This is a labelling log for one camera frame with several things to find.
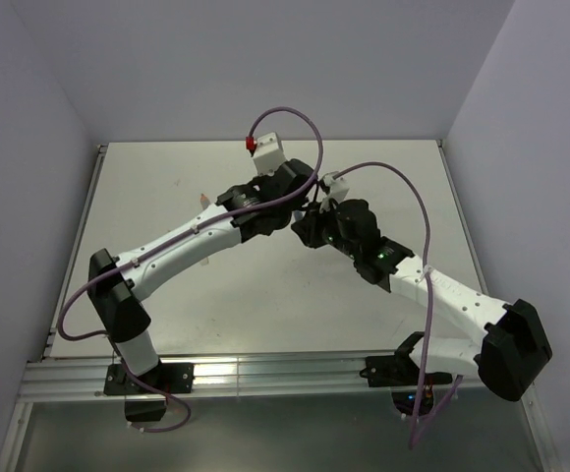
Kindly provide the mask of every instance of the black mounting bracket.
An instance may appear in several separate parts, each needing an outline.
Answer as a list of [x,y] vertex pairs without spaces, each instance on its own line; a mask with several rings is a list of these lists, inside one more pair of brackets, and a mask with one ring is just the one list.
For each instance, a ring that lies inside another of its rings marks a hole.
[[[394,354],[367,357],[366,368],[360,371],[360,377],[366,379],[371,388],[417,385],[419,367],[410,359],[410,353],[422,337],[422,332],[415,332],[403,341]],[[452,384],[453,376],[444,372],[435,372],[426,374],[425,382],[428,385]]]
[[[159,365],[156,382],[152,385],[167,393],[191,393],[194,384],[194,365],[187,362],[166,362]],[[121,364],[111,364],[106,372],[104,395],[143,395],[147,390],[133,383]]]

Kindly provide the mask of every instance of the metal frame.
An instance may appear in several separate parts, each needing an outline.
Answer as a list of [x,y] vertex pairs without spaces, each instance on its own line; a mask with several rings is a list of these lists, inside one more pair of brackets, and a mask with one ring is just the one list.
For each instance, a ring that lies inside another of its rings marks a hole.
[[[444,156],[442,140],[438,141],[438,148],[455,204],[458,208],[482,292],[487,294],[484,275],[477,260],[475,247]],[[78,228],[76,243],[60,291],[54,324],[58,316],[59,307],[62,306],[66,297],[76,255],[86,227],[86,218],[106,151],[107,146],[99,147],[97,161],[86,196],[85,208]],[[27,431],[29,415],[35,402],[124,400],[122,396],[108,397],[102,393],[106,370],[108,365],[113,362],[112,358],[50,358],[54,337],[55,329],[52,329],[47,340],[44,359],[39,363],[28,364],[26,368],[12,421],[1,451],[0,472],[15,470]],[[357,351],[245,354],[239,356],[175,356],[163,358],[163,362],[191,362],[195,364],[194,390],[191,394],[180,395],[187,398],[352,393],[378,391],[378,389],[370,389],[368,387],[367,381],[359,377],[359,371],[365,365],[366,357],[390,354],[391,352]],[[477,379],[465,380],[462,383],[462,388],[475,387],[484,388],[484,385]],[[393,391],[410,389],[412,388],[392,388]],[[151,396],[155,395],[139,395],[134,396],[134,398],[149,398]],[[548,472],[562,471],[534,386],[530,387],[522,401],[527,415],[529,430],[536,443],[543,470]]]

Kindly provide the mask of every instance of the white bracket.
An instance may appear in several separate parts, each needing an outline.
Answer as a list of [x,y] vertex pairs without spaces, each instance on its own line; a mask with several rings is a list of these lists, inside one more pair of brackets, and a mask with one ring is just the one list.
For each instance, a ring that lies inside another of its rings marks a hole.
[[337,172],[330,172],[322,177],[322,184],[324,188],[328,188],[328,192],[320,204],[320,212],[329,210],[331,200],[338,204],[343,202],[350,190],[346,179],[344,177],[336,179],[335,175],[337,175]]
[[273,174],[286,160],[283,144],[276,133],[268,133],[256,140],[253,154],[256,175]]

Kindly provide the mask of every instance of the robotic arm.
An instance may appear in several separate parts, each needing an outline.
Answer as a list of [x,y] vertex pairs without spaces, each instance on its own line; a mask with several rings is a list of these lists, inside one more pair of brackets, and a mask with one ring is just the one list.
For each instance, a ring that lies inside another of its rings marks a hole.
[[[348,256],[360,276],[386,290],[426,306],[423,271],[434,287],[434,312],[462,329],[466,339],[432,338],[427,356],[427,381],[449,384],[451,374],[479,376],[498,396],[516,401],[551,358],[539,316],[527,302],[514,304],[487,297],[444,275],[410,249],[380,234],[375,215],[364,200],[345,200],[348,185],[335,174],[318,185],[326,194],[308,203],[304,194],[282,205],[228,215],[239,208],[276,201],[300,189],[313,175],[304,162],[287,160],[274,133],[257,140],[253,155],[257,177],[231,187],[214,205],[161,238],[113,258],[101,250],[90,258],[89,280],[125,263],[133,266],[107,277],[88,290],[110,340],[130,371],[146,384],[169,384],[169,374],[155,352],[147,328],[150,317],[142,301],[158,287],[204,258],[261,234],[285,228],[294,211],[304,216],[291,227],[309,248],[331,246]],[[200,223],[220,216],[206,228]],[[175,242],[187,231],[193,234]],[[145,263],[139,257],[157,248]],[[360,372],[369,386],[414,385],[419,374],[423,334],[414,333],[393,356],[368,358]]]

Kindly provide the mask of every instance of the red connector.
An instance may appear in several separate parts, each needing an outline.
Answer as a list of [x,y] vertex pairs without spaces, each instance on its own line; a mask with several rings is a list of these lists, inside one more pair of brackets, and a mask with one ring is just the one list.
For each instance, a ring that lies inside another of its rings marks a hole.
[[257,141],[252,136],[246,137],[246,149],[250,152],[250,154],[254,153],[257,149]]

